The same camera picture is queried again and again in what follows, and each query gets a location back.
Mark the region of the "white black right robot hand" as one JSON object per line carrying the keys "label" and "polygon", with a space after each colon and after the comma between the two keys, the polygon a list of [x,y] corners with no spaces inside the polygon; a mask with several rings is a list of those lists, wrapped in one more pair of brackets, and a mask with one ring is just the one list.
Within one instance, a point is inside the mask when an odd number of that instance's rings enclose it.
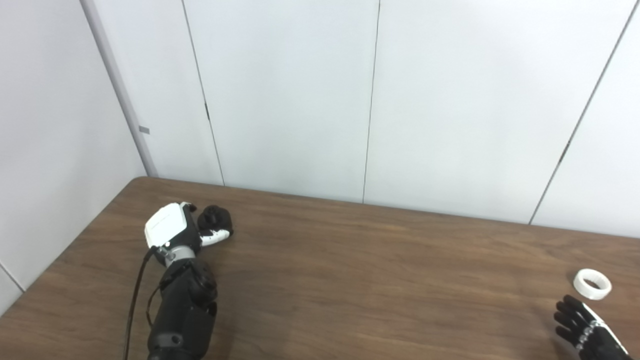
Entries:
{"label": "white black right robot hand", "polygon": [[581,360],[633,359],[608,324],[583,301],[567,294],[555,307],[555,333]]}

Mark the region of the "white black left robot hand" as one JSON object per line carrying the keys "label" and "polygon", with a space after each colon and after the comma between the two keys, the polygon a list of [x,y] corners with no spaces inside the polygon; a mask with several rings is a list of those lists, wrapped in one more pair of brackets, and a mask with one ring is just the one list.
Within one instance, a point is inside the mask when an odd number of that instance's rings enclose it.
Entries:
{"label": "white black left robot hand", "polygon": [[189,202],[173,202],[160,208],[145,224],[147,246],[166,249],[187,246],[198,253],[201,248],[233,235],[233,221],[228,210],[208,205],[194,219],[196,210],[197,207]]}

